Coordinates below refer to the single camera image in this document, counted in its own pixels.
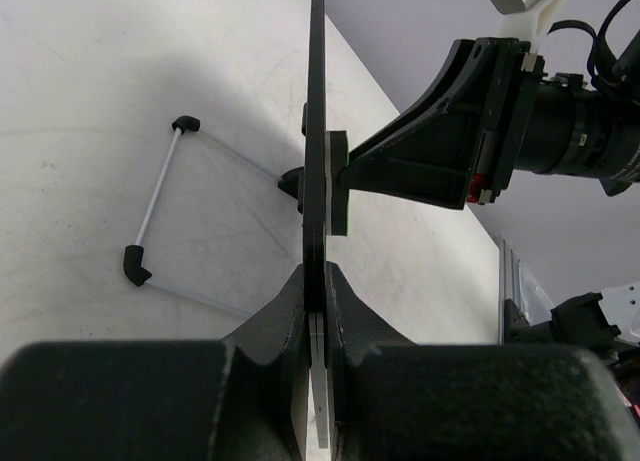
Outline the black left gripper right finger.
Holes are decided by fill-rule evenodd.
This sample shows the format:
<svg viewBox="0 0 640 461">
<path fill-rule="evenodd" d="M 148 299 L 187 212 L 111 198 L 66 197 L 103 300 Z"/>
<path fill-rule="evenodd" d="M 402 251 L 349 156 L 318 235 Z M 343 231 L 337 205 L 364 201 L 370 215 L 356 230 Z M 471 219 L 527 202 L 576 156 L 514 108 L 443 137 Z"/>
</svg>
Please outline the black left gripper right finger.
<svg viewBox="0 0 640 461">
<path fill-rule="evenodd" d="M 326 268 L 336 460 L 635 460 L 639 429 L 591 352 L 419 345 Z"/>
</svg>

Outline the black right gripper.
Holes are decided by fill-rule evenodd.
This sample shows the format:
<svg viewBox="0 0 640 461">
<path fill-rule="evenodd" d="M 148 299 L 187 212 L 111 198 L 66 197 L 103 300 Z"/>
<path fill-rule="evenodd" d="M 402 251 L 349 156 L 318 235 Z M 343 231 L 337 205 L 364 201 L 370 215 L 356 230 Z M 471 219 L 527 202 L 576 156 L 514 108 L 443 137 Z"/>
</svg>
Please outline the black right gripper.
<svg viewBox="0 0 640 461">
<path fill-rule="evenodd" d="M 544 68 L 529 42 L 505 44 L 455 41 L 422 97 L 350 153 L 339 186 L 460 210 L 472 180 L 474 204 L 495 202 L 515 170 Z"/>
</svg>

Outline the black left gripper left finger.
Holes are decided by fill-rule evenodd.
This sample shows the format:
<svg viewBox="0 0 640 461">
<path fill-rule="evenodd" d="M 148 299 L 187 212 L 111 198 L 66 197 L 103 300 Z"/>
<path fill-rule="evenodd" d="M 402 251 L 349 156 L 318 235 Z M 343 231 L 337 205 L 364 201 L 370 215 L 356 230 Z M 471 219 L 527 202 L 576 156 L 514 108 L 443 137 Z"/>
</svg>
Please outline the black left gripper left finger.
<svg viewBox="0 0 640 461">
<path fill-rule="evenodd" d="M 303 274 L 219 340 L 38 342 L 1 370 L 5 460 L 301 460 Z"/>
</svg>

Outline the green whiteboard eraser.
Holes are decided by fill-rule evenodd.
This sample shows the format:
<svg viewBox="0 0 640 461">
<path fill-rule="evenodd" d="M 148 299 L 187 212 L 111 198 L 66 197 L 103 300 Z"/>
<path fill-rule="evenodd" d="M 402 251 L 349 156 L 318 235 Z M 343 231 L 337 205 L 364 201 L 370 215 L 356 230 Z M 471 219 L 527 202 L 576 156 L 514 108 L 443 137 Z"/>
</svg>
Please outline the green whiteboard eraser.
<svg viewBox="0 0 640 461">
<path fill-rule="evenodd" d="M 340 184 L 340 174 L 349 161 L 346 131 L 328 131 L 325 136 L 326 231 L 329 236 L 348 233 L 349 190 Z"/>
</svg>

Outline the small black-framed whiteboard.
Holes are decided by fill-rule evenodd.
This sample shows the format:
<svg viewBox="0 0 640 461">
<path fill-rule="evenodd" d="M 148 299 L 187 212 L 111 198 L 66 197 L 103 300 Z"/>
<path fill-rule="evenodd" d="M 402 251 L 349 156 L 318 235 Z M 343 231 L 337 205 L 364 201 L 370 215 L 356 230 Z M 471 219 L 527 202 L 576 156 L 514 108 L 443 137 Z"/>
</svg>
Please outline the small black-framed whiteboard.
<svg viewBox="0 0 640 461">
<path fill-rule="evenodd" d="M 304 308 L 318 445 L 331 448 L 326 361 L 326 82 L 325 0 L 311 0 L 306 101 L 303 216 Z"/>
</svg>

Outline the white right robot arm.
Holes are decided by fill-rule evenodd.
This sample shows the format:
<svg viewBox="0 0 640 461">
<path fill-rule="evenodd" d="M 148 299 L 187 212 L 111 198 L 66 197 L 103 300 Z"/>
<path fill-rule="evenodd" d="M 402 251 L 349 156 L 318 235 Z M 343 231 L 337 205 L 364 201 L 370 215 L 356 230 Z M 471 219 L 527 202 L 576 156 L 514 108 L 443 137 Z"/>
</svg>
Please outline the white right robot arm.
<svg viewBox="0 0 640 461">
<path fill-rule="evenodd" d="M 639 43 L 562 20 L 566 0 L 490 0 L 495 37 L 456 41 L 426 92 L 353 149 L 338 188 L 450 209 L 490 204 L 516 171 L 639 180 Z"/>
</svg>

